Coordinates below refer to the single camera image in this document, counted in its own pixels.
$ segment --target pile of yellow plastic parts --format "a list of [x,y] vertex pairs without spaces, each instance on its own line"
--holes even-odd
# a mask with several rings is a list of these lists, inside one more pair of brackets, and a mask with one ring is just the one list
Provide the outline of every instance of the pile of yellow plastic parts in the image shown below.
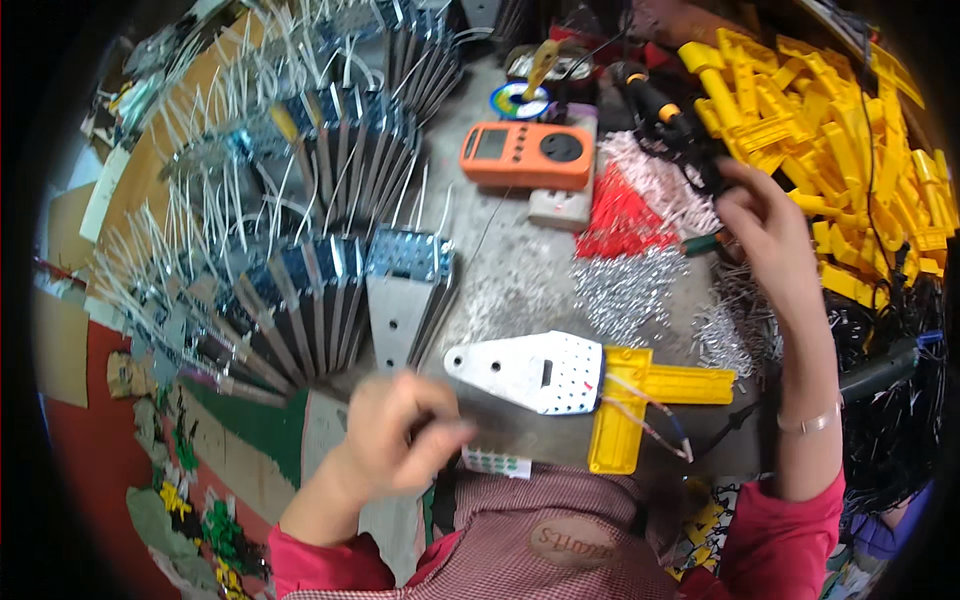
[[690,42],[679,51],[709,96],[696,101],[697,114],[731,156],[768,174],[781,169],[796,185],[790,198],[825,218],[812,226],[823,286],[881,309],[888,294],[877,282],[892,280],[888,265],[904,241],[908,286],[919,273],[943,277],[957,204],[943,151],[910,150],[897,92],[921,108],[924,100],[900,63],[871,44],[871,98],[832,50],[778,36],[774,52],[724,29],[717,39],[719,49]]

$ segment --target red sleeve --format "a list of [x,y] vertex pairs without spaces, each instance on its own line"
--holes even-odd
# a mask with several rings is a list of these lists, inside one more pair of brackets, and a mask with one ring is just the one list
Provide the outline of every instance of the red sleeve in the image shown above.
[[331,548],[294,540],[278,525],[270,532],[276,597],[299,589],[375,591],[394,588],[394,574],[380,559],[370,534]]
[[815,600],[827,558],[840,537],[843,470],[823,493],[806,502],[764,495],[760,482],[744,484],[727,542],[720,553],[720,579],[704,568],[684,576],[687,598]]

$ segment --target apron logo patch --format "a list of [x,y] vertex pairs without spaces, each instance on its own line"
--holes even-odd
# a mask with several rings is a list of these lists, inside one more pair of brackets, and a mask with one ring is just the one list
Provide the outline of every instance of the apron logo patch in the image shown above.
[[557,566],[596,568],[612,564],[616,544],[595,521],[575,516],[540,521],[530,531],[530,551]]

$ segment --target orange power meter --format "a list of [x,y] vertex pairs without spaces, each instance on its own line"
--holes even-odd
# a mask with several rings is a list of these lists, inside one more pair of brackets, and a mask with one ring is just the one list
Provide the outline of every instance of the orange power meter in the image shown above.
[[460,166],[481,185],[582,190],[593,164],[593,138],[575,127],[477,123],[460,149]]

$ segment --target purple cloth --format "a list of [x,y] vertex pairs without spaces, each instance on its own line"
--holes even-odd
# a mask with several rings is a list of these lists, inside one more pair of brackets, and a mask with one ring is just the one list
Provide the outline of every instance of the purple cloth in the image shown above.
[[883,561],[896,557],[910,538],[920,515],[924,513],[926,500],[930,496],[930,485],[926,484],[926,487],[913,497],[900,523],[893,530],[887,527],[879,516],[854,515],[851,527],[855,535],[853,547]]

